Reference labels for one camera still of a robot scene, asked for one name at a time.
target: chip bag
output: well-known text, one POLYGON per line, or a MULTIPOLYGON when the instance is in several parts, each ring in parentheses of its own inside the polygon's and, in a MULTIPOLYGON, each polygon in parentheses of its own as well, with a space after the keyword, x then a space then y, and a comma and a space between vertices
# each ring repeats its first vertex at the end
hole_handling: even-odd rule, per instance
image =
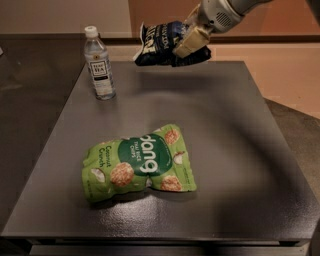
POLYGON ((147 180, 156 190, 196 190, 181 130, 173 124, 140 138, 100 143, 88 150, 83 166, 83 187, 91 203, 142 191, 147 180))
POLYGON ((188 25, 174 21, 157 26, 145 27, 140 30, 142 42, 141 50, 133 57, 137 66, 171 65, 181 67, 204 62, 211 58, 211 51, 207 46, 179 58, 173 53, 176 45, 187 33, 188 25))

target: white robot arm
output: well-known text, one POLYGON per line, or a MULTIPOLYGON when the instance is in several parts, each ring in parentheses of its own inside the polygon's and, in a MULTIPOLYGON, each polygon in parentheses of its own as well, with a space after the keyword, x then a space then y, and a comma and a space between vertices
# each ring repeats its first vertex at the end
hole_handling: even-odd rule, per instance
POLYGON ((201 0, 186 20, 190 25, 173 53, 180 58, 199 50, 210 42, 210 34, 225 33, 239 24, 257 5, 272 0, 201 0))

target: plastic bottle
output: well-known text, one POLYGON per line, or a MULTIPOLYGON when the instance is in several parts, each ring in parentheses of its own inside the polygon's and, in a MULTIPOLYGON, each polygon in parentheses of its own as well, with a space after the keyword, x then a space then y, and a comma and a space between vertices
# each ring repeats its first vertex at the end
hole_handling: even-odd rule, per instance
POLYGON ((113 77, 106 46, 100 40, 98 30, 94 26, 85 28, 87 41, 84 47, 92 82, 99 100, 108 100, 115 96, 113 77))

